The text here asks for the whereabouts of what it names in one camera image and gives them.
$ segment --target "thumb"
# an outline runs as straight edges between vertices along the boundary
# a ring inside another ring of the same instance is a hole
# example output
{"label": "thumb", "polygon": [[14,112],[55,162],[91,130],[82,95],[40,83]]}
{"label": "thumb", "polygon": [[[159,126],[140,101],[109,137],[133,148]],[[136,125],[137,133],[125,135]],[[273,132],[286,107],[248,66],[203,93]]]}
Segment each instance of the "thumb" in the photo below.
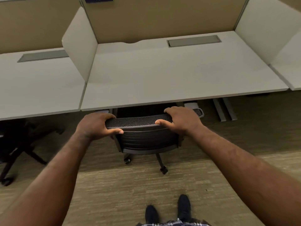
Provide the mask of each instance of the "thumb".
{"label": "thumb", "polygon": [[120,128],[108,129],[108,135],[123,134],[123,130]]}
{"label": "thumb", "polygon": [[170,123],[166,120],[156,120],[155,124],[162,125],[165,128],[169,128],[170,130],[173,130],[175,128],[175,125],[173,123]]}

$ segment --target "desk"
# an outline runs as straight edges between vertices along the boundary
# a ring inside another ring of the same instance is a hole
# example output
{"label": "desk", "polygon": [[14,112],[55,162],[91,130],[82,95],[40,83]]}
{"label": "desk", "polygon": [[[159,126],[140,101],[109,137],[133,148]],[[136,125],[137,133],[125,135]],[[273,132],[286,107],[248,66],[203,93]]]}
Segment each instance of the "desk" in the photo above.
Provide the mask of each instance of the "desk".
{"label": "desk", "polygon": [[79,111],[85,81],[69,57],[17,63],[0,55],[0,120]]}
{"label": "desk", "polygon": [[[168,47],[169,39],[207,35],[222,42]],[[99,44],[81,110],[287,89],[234,31]]]}
{"label": "desk", "polygon": [[301,30],[278,53],[271,66],[291,90],[301,89]]}

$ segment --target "office chair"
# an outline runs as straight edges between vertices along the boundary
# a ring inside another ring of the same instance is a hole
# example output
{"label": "office chair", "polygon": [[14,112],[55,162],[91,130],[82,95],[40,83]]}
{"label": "office chair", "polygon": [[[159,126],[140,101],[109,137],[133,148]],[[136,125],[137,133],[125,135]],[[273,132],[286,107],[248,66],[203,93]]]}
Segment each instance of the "office chair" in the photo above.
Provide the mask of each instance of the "office chair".
{"label": "office chair", "polygon": [[[160,171],[163,174],[168,172],[164,166],[160,153],[167,152],[181,146],[183,140],[182,136],[177,133],[164,128],[161,125],[156,125],[155,121],[163,119],[172,122],[169,114],[164,114],[164,109],[175,106],[176,104],[160,104],[148,105],[129,108],[119,108],[116,110],[116,119],[109,119],[106,121],[107,129],[121,128],[124,134],[113,135],[116,146],[119,152],[126,153],[124,162],[129,164],[132,155],[151,155],[155,154],[160,164]],[[204,116],[200,108],[195,108],[194,112],[199,118]],[[137,114],[151,114],[148,116],[131,117]]]}
{"label": "office chair", "polygon": [[25,152],[39,163],[46,165],[47,162],[33,152],[33,142],[41,139],[52,132],[62,134],[64,129],[51,128],[38,134],[31,134],[36,125],[25,119],[0,121],[0,163],[6,163],[0,174],[0,182],[3,186],[9,186],[15,179],[14,176],[6,177],[10,168],[22,152]]}

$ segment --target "black shoe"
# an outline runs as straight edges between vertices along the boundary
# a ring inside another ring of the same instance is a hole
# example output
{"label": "black shoe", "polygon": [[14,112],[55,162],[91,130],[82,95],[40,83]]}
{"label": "black shoe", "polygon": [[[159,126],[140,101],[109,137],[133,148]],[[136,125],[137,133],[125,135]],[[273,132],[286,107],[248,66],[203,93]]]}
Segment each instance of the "black shoe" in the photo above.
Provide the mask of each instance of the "black shoe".
{"label": "black shoe", "polygon": [[147,224],[159,224],[159,214],[154,206],[149,205],[145,210],[145,221]]}
{"label": "black shoe", "polygon": [[178,219],[182,222],[190,222],[191,206],[187,195],[181,194],[178,200]]}

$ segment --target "floor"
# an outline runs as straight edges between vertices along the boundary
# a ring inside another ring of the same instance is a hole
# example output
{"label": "floor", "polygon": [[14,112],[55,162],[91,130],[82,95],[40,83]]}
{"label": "floor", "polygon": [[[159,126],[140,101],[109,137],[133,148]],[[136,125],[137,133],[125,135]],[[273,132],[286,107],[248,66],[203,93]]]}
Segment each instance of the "floor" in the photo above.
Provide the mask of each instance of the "floor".
{"label": "floor", "polygon": [[[202,122],[238,146],[301,180],[301,91],[263,96],[230,98],[237,121],[220,123],[212,100],[199,101]],[[37,143],[35,152],[51,159],[87,114],[78,112],[32,118],[43,124],[66,126],[59,136],[49,135]],[[262,225],[238,198],[213,162],[189,139],[183,146],[162,154],[168,167],[162,175],[154,155],[136,156],[125,165],[113,140],[91,144],[77,178],[65,226],[136,225],[144,222],[144,211],[153,204],[162,221],[176,218],[180,194],[188,194],[194,218],[212,225]],[[23,154],[12,173],[16,181],[0,187],[0,213],[42,170],[43,166]]]}

